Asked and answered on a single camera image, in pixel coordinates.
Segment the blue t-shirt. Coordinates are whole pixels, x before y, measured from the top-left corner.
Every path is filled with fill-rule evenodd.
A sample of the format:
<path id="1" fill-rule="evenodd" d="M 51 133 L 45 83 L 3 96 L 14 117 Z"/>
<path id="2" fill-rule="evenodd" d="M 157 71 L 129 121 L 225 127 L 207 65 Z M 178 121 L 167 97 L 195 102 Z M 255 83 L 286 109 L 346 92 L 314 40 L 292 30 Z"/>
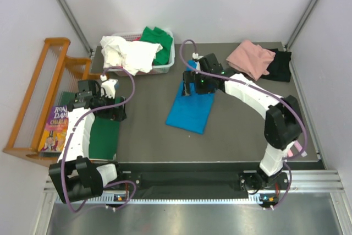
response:
<path id="1" fill-rule="evenodd" d="M 194 84 L 190 84 L 191 95 L 182 96 L 183 81 L 179 85 L 173 105 L 166 120 L 166 125 L 203 134 L 215 93 L 197 94 Z"/>

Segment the white t-shirt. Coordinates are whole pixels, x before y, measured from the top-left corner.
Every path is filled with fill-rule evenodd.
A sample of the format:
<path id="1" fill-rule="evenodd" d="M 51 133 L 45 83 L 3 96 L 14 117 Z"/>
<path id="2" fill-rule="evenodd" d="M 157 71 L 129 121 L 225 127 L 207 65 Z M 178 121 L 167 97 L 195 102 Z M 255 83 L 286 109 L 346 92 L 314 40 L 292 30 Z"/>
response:
<path id="1" fill-rule="evenodd" d="M 103 67 L 123 67 L 131 75 L 149 73 L 157 53 L 163 50 L 159 43 L 127 41 L 120 36 L 103 36 L 100 44 Z"/>

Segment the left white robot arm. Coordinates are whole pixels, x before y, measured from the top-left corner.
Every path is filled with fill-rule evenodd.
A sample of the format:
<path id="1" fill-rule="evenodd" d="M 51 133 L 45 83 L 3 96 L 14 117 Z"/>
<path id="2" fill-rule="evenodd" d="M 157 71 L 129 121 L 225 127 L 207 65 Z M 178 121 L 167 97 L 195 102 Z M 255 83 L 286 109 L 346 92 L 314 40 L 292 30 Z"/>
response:
<path id="1" fill-rule="evenodd" d="M 117 79 L 102 77 L 78 82 L 78 92 L 67 104 L 68 131 L 63 151 L 57 163 L 50 165 L 49 176 L 63 203 L 101 196 L 109 185 L 123 186 L 125 177 L 114 163 L 94 165 L 89 147 L 94 121 L 105 119 L 121 122 L 126 119 L 125 97 L 117 97 Z"/>

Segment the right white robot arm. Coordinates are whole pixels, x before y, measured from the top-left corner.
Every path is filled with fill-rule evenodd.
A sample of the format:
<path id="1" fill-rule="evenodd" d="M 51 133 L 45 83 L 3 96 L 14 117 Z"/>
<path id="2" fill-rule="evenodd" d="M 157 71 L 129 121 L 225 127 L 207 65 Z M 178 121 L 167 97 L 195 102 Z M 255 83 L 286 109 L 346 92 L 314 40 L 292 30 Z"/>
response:
<path id="1" fill-rule="evenodd" d="M 192 54 L 196 64 L 183 72 L 182 96 L 213 94 L 220 90 L 254 109 L 265 121 L 267 147 L 259 164 L 257 183 L 268 189 L 277 181 L 283 162 L 301 133 L 304 124 L 300 107 L 294 96 L 281 97 L 259 87 L 233 68 L 223 68 L 211 53 Z"/>

